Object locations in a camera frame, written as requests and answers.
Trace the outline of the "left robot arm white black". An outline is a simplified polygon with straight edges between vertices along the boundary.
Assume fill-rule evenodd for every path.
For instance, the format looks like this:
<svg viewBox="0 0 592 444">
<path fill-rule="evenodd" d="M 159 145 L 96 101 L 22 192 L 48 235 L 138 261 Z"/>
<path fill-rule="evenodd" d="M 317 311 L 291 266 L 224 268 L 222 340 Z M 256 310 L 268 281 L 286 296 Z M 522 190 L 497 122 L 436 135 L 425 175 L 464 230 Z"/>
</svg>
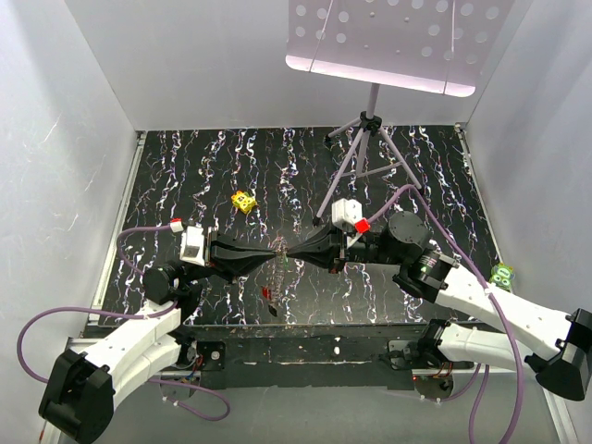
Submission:
<svg viewBox="0 0 592 444">
<path fill-rule="evenodd" d="M 232 283 L 277 256 L 180 219 L 157 230 L 180 236 L 179 257 L 143 270 L 142 308 L 83 351 L 63 351 L 46 383 L 39 415 L 78 443 L 97 440 L 118 405 L 161 370 L 195 363 L 195 340 L 183 324 L 200 304 L 203 280 Z"/>
</svg>

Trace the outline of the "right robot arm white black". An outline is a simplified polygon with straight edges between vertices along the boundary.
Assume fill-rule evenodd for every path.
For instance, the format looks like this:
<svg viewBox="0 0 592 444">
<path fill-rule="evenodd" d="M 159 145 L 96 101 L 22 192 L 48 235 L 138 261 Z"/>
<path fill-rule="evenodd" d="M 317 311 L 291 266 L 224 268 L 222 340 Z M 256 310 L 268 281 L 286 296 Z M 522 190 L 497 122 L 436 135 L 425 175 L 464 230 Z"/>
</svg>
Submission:
<svg viewBox="0 0 592 444">
<path fill-rule="evenodd" d="M 329 223 L 290 258 L 331 273 L 347 263 L 395 265 L 397 286 L 413 296 L 470 315 L 490 331 L 434 320 L 418 340 L 429 367 L 474 362 L 534 374 L 544 389 L 569 401 L 583 401 L 591 381 L 591 313 L 568 314 L 525 300 L 489 283 L 431 244 L 431 233 L 411 212 L 398 212 L 378 233 L 353 234 L 343 222 Z"/>
</svg>

